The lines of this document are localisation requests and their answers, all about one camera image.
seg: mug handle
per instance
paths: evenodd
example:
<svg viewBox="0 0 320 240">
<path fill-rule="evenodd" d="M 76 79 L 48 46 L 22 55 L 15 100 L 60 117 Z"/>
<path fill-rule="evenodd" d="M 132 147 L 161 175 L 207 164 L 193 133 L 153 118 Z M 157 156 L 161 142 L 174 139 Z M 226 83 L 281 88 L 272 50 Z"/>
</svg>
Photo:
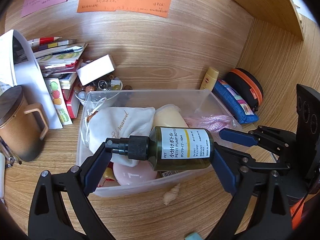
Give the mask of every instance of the mug handle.
<svg viewBox="0 0 320 240">
<path fill-rule="evenodd" d="M 44 128 L 40 134 L 40 140 L 43 140 L 44 136 L 47 134 L 49 130 L 48 122 L 45 118 L 45 115 L 43 114 L 43 107 L 40 103 L 34 103 L 31 105 L 27 105 L 26 108 L 24 109 L 24 114 L 30 114 L 32 112 L 38 112 L 40 114 L 40 117 L 42 119 L 42 122 L 44 124 Z"/>
</svg>

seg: pink soap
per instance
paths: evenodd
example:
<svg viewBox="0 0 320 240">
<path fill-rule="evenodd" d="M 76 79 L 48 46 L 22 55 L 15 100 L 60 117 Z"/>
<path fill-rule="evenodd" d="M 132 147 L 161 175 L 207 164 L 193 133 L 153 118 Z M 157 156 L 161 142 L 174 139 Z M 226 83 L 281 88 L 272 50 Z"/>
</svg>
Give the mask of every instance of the pink soap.
<svg viewBox="0 0 320 240">
<path fill-rule="evenodd" d="M 158 172 L 152 169 L 148 161 L 139 161 L 134 167 L 114 163 L 113 173 L 120 185 L 134 185 L 155 179 Z"/>
</svg>

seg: metal screw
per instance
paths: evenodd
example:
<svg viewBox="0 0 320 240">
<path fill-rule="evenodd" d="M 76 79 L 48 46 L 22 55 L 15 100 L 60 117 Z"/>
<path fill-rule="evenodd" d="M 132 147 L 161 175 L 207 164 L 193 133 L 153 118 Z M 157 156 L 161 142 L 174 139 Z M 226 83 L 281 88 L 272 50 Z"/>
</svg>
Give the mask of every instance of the metal screw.
<svg viewBox="0 0 320 240">
<path fill-rule="evenodd" d="M 47 176 L 49 174 L 49 171 L 42 171 L 41 172 L 41 176 L 42 177 L 45 177 L 45 176 Z"/>
<path fill-rule="evenodd" d="M 77 172 L 79 171 L 79 166 L 72 166 L 70 170 L 71 172 Z"/>
<path fill-rule="evenodd" d="M 271 171 L 271 174 L 272 174 L 272 176 L 274 176 L 274 177 L 278 177 L 278 176 L 279 176 L 278 171 L 275 171 L 275 170 Z"/>
<path fill-rule="evenodd" d="M 241 166 L 241 167 L 240 167 L 240 170 L 241 170 L 242 172 L 248 172 L 248 171 L 249 171 L 249 168 L 248 168 L 247 166 Z"/>
</svg>

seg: bottle label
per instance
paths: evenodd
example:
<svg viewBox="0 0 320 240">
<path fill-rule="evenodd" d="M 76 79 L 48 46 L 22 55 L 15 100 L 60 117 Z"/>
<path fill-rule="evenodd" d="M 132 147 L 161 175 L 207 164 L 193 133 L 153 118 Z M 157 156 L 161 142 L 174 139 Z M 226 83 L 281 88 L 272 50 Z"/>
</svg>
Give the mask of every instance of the bottle label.
<svg viewBox="0 0 320 240">
<path fill-rule="evenodd" d="M 162 159 L 210 157 L 210 140 L 203 129 L 161 127 Z"/>
</svg>

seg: teal object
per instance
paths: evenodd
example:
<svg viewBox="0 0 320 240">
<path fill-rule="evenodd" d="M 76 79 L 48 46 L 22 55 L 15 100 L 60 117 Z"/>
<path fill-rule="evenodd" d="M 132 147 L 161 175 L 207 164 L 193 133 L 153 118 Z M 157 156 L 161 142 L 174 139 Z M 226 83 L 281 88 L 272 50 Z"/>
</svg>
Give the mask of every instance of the teal object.
<svg viewBox="0 0 320 240">
<path fill-rule="evenodd" d="M 195 232 L 185 237 L 185 240 L 203 240 L 203 239 L 198 233 Z"/>
</svg>

